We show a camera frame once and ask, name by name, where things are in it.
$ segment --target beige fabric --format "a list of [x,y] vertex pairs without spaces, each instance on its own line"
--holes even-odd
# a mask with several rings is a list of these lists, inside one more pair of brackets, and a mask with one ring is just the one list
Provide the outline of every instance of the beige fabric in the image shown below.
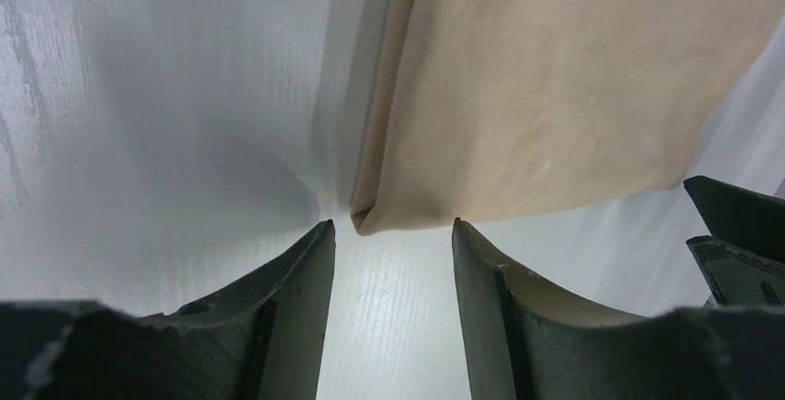
[[391,1],[352,203],[361,234],[677,185],[785,11],[785,0],[410,3]]

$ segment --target black plastic part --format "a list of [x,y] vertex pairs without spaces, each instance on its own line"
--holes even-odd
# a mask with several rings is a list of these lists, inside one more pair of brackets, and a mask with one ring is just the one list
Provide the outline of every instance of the black plastic part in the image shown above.
[[785,297],[785,202],[705,176],[684,188],[712,236],[687,245],[719,305],[779,306]]
[[331,221],[176,313],[0,305],[0,397],[313,399],[334,266]]
[[785,201],[705,176],[684,188],[711,236],[785,264]]
[[472,398],[785,398],[785,309],[678,309],[654,319],[598,305],[453,228]]

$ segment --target white surface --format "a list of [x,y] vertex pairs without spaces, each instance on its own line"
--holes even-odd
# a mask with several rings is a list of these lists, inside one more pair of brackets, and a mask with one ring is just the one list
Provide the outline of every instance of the white surface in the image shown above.
[[[386,0],[0,0],[0,297],[167,312],[335,217],[319,398],[465,399],[448,229],[345,214]],[[785,34],[692,172],[785,176]],[[643,314],[701,305],[681,190],[481,224],[509,255]]]

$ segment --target black plastic bracket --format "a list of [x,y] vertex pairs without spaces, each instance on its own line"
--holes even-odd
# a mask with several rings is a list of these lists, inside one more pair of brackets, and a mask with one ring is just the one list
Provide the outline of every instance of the black plastic bracket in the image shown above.
[[553,284],[461,220],[453,258],[472,398],[785,398],[783,308],[638,317]]
[[0,396],[313,399],[335,260],[332,221],[172,315],[94,302],[0,304]]

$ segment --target hole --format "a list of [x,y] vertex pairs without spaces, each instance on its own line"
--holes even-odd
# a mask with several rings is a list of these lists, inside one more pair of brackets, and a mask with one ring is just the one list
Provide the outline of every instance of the hole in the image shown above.
[[212,308],[212,306],[209,305],[208,303],[205,303],[204,301],[196,300],[196,301],[194,301],[192,303],[189,303],[189,304],[187,304],[187,305],[177,309],[177,312],[175,312],[174,314],[175,315],[201,314],[203,312],[206,312],[206,311],[210,310],[211,308]]
[[777,291],[771,287],[771,284],[768,281],[761,281],[761,290],[763,291],[763,295],[766,298],[766,301],[770,305],[779,306],[782,303],[779,301],[779,297],[777,296]]

